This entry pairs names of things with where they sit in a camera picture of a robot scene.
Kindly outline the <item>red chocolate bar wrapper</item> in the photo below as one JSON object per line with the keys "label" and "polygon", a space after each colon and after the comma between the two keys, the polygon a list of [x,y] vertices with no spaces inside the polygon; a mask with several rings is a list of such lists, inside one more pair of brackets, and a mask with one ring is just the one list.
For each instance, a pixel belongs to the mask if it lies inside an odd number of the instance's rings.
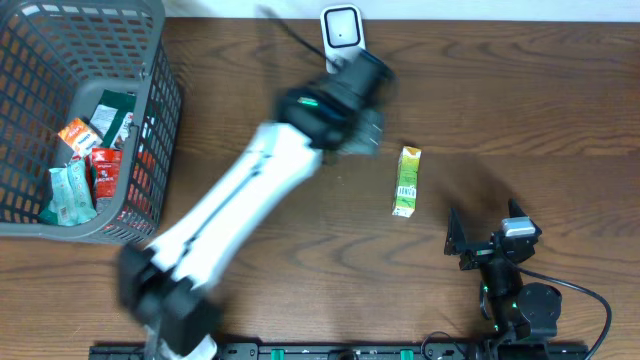
{"label": "red chocolate bar wrapper", "polygon": [[110,199],[115,195],[121,160],[121,150],[112,148],[92,149],[93,188],[97,200]]}

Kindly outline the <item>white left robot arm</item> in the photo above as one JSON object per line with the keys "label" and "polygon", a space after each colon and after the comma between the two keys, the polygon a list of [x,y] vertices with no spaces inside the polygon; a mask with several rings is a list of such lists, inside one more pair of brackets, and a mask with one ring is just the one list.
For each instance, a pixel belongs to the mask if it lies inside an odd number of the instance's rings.
{"label": "white left robot arm", "polygon": [[208,300],[257,226],[322,166],[354,146],[370,154],[382,132],[379,107],[396,81],[365,50],[276,97],[233,166],[174,226],[117,257],[122,307],[147,331],[146,359],[211,359],[222,310]]}

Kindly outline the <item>green tea drink carton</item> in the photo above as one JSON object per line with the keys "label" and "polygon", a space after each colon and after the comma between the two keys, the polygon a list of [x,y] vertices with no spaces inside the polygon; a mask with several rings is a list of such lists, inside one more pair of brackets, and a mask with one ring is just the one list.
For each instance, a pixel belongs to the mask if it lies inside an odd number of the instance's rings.
{"label": "green tea drink carton", "polygon": [[420,158],[420,149],[411,146],[402,148],[392,209],[394,216],[410,218],[416,209]]}

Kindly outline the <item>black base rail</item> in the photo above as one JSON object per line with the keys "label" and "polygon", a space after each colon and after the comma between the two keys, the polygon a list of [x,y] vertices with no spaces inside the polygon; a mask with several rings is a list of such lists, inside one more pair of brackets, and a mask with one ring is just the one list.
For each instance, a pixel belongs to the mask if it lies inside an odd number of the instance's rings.
{"label": "black base rail", "polygon": [[[312,345],[229,343],[223,345],[215,360],[425,360],[490,359],[477,346],[430,341],[427,345]],[[551,343],[503,345],[497,359],[584,359],[586,345]],[[89,360],[144,359],[142,346],[92,346]]]}

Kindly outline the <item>white barcode scanner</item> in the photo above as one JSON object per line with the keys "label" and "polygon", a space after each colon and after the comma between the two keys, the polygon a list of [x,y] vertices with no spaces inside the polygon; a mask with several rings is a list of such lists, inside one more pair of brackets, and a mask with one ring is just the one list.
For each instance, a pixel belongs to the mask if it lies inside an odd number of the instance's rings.
{"label": "white barcode scanner", "polygon": [[366,49],[362,15],[353,4],[333,5],[322,10],[320,22],[326,70],[336,73],[338,65]]}

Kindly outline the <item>orange tissue pack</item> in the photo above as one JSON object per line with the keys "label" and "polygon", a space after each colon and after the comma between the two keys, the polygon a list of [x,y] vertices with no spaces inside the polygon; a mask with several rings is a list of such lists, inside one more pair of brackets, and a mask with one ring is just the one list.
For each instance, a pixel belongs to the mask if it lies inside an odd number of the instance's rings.
{"label": "orange tissue pack", "polygon": [[99,148],[103,143],[99,134],[80,118],[69,122],[57,135],[80,157],[88,156],[94,148]]}

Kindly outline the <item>green white 3M package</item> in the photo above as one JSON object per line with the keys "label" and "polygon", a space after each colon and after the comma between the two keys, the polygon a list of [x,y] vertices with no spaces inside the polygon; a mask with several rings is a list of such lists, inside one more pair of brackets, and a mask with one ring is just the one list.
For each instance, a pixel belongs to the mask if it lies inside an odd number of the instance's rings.
{"label": "green white 3M package", "polygon": [[104,148],[121,149],[134,120],[136,96],[104,90],[90,118],[90,126],[101,136]]}

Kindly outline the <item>grey plastic mesh basket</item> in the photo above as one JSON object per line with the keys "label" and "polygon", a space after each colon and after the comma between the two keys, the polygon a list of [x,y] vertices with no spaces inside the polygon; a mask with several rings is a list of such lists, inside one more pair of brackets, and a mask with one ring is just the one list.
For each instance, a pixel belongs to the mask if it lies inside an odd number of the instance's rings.
{"label": "grey plastic mesh basket", "polygon": [[[158,228],[182,98],[162,43],[159,0],[10,0],[1,5],[1,233],[123,244]],[[43,222],[50,172],[72,150],[59,136],[91,116],[102,94],[136,102],[116,192],[73,226]]]}

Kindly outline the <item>mint wet wipes pack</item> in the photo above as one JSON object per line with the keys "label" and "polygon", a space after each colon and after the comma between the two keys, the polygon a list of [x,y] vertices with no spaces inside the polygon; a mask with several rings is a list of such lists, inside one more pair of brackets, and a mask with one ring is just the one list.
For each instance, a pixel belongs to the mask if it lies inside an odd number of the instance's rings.
{"label": "mint wet wipes pack", "polygon": [[52,198],[40,212],[44,223],[76,226],[97,216],[83,158],[72,159],[65,167],[51,168]]}

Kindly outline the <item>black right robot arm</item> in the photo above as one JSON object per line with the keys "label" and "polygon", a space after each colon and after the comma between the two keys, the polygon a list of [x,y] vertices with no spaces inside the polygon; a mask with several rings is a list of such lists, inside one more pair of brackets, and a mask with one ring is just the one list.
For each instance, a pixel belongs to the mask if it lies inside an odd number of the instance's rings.
{"label": "black right robot arm", "polygon": [[479,270],[482,305],[498,334],[509,342],[546,340],[557,335],[562,295],[540,282],[524,283],[516,266],[535,254],[542,230],[511,199],[509,216],[485,242],[467,240],[458,213],[451,210],[444,253],[459,258],[462,271]]}

